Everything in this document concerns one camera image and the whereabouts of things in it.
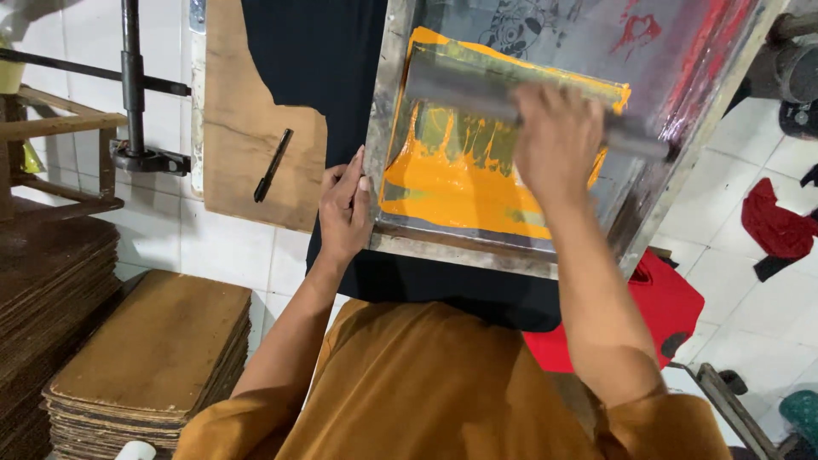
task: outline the red fabric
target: red fabric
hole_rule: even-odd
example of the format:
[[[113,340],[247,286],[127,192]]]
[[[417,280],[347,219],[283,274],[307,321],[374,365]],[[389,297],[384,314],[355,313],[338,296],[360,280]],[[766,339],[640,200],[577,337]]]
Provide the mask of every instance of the red fabric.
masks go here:
[[[649,250],[639,261],[627,289],[650,329],[659,366],[664,368],[672,356],[662,353],[662,344],[677,333],[684,334],[684,340],[693,335],[696,320],[704,308],[704,298]],[[524,332],[523,337],[543,370],[573,372],[562,324],[551,332]]]
[[[770,179],[762,179],[744,198],[741,224],[767,254],[800,259],[812,250],[818,222],[776,206],[777,201]]]

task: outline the floor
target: floor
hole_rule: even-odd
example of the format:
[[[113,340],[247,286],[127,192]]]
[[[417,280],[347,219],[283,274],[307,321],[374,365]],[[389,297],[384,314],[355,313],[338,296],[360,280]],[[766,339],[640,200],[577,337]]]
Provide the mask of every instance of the floor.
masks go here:
[[[140,8],[146,73],[190,84],[187,2],[142,0]],[[17,0],[0,4],[0,18],[0,29],[21,51],[119,69],[118,2]],[[118,83],[32,65],[24,82],[99,110],[122,111]],[[721,122],[652,241],[672,250],[679,273],[706,300],[695,335],[676,361],[738,371],[750,389],[742,402],[773,440],[786,430],[780,400],[794,390],[818,390],[818,250],[760,283],[752,266],[764,253],[739,221],[742,199],[763,177],[773,182],[780,206],[799,214],[818,206],[818,188],[798,185],[818,163],[818,144],[785,138],[777,106],[747,100]],[[190,154],[189,100],[147,93],[145,126],[148,145]],[[47,163],[44,178],[83,190],[98,187],[96,133],[32,143]],[[98,215],[122,235],[117,275],[162,268],[252,289],[254,350],[303,279],[309,235],[210,213],[191,193],[189,178],[117,173],[116,195],[125,207]],[[335,312],[343,301],[336,300]]]

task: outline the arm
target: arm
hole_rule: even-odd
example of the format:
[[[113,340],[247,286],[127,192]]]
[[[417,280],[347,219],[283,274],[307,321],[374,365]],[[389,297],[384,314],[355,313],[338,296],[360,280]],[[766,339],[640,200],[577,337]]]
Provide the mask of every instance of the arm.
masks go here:
[[[559,256],[560,311],[579,378],[607,407],[665,393],[654,344],[614,263],[587,191],[603,109],[578,90],[523,85],[515,163]]]
[[[321,351],[335,293],[349,262],[366,244],[369,183],[362,177],[363,147],[349,165],[330,168],[321,181],[321,252],[284,312],[253,354],[232,398],[278,388],[300,408]]]

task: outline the person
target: person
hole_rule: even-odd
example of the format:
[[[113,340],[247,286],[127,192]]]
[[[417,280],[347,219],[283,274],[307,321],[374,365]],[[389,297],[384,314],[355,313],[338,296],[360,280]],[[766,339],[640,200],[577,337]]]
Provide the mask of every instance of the person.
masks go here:
[[[587,179],[601,104],[532,83],[515,97],[523,116],[515,163],[560,258],[570,358],[604,409],[594,439],[519,331],[440,302],[350,300],[325,336],[340,277],[371,231],[362,147],[324,174],[312,270],[231,398],[188,423],[174,458],[730,458],[709,404],[667,393],[595,218]]]

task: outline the hand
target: hand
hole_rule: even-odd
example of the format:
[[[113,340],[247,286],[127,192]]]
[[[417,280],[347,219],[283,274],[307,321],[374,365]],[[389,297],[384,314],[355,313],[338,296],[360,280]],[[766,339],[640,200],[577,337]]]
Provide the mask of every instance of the hand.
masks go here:
[[[525,83],[514,92],[523,116],[514,162],[547,222],[587,205],[588,178],[602,140],[604,110],[576,88]]]
[[[346,267],[372,233],[369,220],[369,179],[362,175],[364,147],[349,165],[324,171],[318,219],[321,222],[319,259]]]

